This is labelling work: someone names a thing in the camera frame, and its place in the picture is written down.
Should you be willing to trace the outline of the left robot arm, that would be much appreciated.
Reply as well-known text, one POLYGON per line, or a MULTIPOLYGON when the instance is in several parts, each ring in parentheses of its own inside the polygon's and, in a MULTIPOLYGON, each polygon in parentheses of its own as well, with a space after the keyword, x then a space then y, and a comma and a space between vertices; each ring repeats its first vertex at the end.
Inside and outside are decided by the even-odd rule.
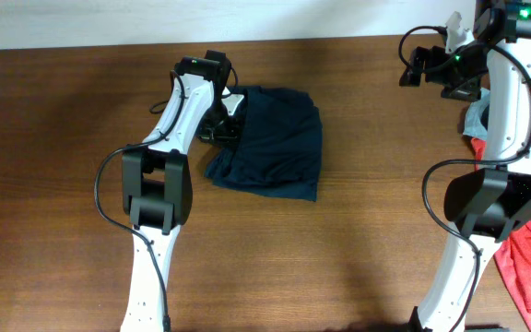
POLYGON ((185 56, 173 69, 171 97, 158 123, 142 147, 122 156, 123 206, 134 234, 123 331, 171 330, 171 257, 193 204, 188 152, 194 139, 221 148, 240 142, 243 119, 237 111, 244 97, 227 87, 233 73, 222 52, 185 56))

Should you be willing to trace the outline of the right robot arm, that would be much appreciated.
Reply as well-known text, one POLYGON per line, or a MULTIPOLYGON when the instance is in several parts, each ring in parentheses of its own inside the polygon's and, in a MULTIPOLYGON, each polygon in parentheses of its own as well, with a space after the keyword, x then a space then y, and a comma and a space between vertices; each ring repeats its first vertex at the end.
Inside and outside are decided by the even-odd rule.
POLYGON ((478 101, 490 80, 486 149, 453 179, 436 223, 448 238, 410 331, 461 331, 485 267, 513 231, 531 220, 531 3, 479 1, 465 28, 453 13, 438 28, 442 45, 403 58, 403 87, 442 86, 442 97, 478 101))

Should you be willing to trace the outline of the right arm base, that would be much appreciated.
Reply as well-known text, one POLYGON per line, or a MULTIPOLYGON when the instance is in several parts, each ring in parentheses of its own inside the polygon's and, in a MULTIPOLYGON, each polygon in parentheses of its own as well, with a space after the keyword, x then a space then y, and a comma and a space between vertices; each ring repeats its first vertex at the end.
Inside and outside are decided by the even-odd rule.
POLYGON ((511 329, 501 326, 468 326, 464 332, 511 332, 511 329))

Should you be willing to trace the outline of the navy blue shorts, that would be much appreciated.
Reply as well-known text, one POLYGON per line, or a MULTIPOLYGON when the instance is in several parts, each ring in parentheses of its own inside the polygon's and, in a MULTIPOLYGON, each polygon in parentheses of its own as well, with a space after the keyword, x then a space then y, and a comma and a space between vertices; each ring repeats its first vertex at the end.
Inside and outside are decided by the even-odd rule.
POLYGON ((224 148, 204 176, 226 189, 274 198, 317 200, 323 125, 311 96, 288 88, 245 86, 239 145, 224 148))

